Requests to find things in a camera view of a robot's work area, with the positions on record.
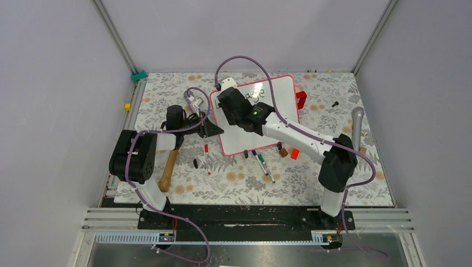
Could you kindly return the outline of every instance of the marker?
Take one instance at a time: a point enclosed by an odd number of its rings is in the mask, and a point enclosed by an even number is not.
[[[208,175],[210,175],[211,172],[210,172],[210,162],[208,161],[208,144],[205,144],[205,154],[206,154],[205,158],[207,159],[206,160],[206,167],[207,167],[206,169],[208,170]]]
[[[276,181],[274,179],[274,176],[272,176],[271,171],[269,171],[269,168],[267,168],[266,162],[264,161],[264,158],[262,157],[261,154],[259,154],[259,160],[262,163],[262,166],[264,166],[264,168],[267,170],[267,175],[271,178],[272,183],[275,184]]]
[[[265,175],[269,176],[269,173],[265,171],[265,168],[262,165],[262,162],[259,160],[259,158],[257,158],[257,153],[255,152],[255,150],[252,151],[252,154],[254,155],[255,160],[257,160],[257,163],[259,163],[259,166],[262,169],[262,171],[265,173]]]

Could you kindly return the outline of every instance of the gray cylindrical object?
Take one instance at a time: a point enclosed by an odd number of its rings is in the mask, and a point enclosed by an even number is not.
[[[354,150],[361,149],[361,131],[362,119],[364,118],[364,109],[362,107],[355,107],[352,110],[352,146]]]

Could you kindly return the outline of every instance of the green marker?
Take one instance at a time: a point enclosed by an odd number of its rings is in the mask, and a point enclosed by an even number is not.
[[[267,165],[266,165],[266,162],[264,161],[264,158],[262,157],[261,154],[259,154],[258,157],[259,157],[260,162],[262,163],[262,166],[264,166],[266,172],[269,174],[269,177],[271,178],[272,183],[275,184],[276,181],[274,179],[274,176],[272,176],[271,171],[269,171],[269,168],[267,168]]]

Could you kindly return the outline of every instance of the tabletop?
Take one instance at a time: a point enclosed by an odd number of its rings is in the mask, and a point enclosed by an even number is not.
[[[290,74],[296,86],[307,93],[304,108],[299,110],[301,125],[334,137],[343,133],[351,136],[351,111],[362,106],[356,80],[352,73],[270,73],[271,77]],[[238,84],[265,79],[263,73],[221,73]],[[181,105],[187,112],[183,92],[199,87],[210,94],[214,90],[213,73],[150,73],[139,107],[135,130],[157,129],[165,121],[166,108]],[[366,117],[362,123],[361,146],[376,166],[373,182],[353,187],[348,192],[349,206],[393,206],[383,168]],[[213,114],[209,115],[214,122]],[[204,145],[209,146],[211,175],[205,168]],[[293,148],[284,144],[291,154]],[[276,183],[265,176],[256,159],[243,154],[224,156],[218,136],[202,139],[198,135],[185,137],[171,178],[171,188],[165,195],[174,204],[239,204],[239,205],[320,205],[323,187],[318,182],[320,165],[300,153],[297,160],[282,158],[276,147],[258,150],[270,168]],[[160,179],[168,152],[156,152],[154,173]],[[200,168],[196,169],[196,159]],[[371,176],[368,164],[358,158],[358,165],[348,184],[365,181]],[[115,202],[138,202],[130,186],[118,185]]]

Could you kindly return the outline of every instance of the red marker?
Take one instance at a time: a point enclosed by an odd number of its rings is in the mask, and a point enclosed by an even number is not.
[[[206,153],[205,157],[207,159],[206,160],[206,167],[207,167],[206,169],[208,170],[208,175],[210,175],[211,172],[210,172],[210,163],[208,161],[208,144],[205,144],[205,153]]]

